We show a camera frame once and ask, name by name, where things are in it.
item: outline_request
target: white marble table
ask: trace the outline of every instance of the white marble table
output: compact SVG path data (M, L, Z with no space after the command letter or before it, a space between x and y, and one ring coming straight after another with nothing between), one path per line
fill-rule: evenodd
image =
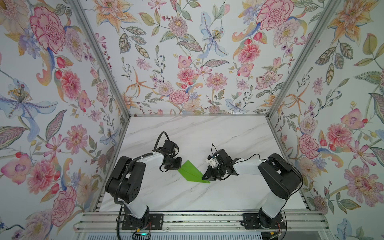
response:
M119 158L135 158L150 152L158 135L166 131L179 148L183 163L191 161L205 173L205 159L211 155L211 144L224 149L232 158L248 158L255 153L267 158L281 155L264 116L183 116L132 117ZM165 136L159 142L164 143ZM158 166L147 166L139 196L151 211L182 210L254 210L265 201L269 187L262 176L230 176L210 184L189 182L177 170L160 172ZM304 209L299 195L288 200L286 209ZM106 193L101 212L117 212L120 206Z

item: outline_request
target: floral wall panel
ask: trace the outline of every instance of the floral wall panel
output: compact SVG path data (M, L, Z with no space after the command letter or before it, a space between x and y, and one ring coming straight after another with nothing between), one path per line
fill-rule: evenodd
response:
M272 119L340 240L384 237L383 10L343 1Z
M70 239L98 198L124 117L93 56L65 1L0 0L0 239Z
M265 113L327 1L82 2L134 114Z

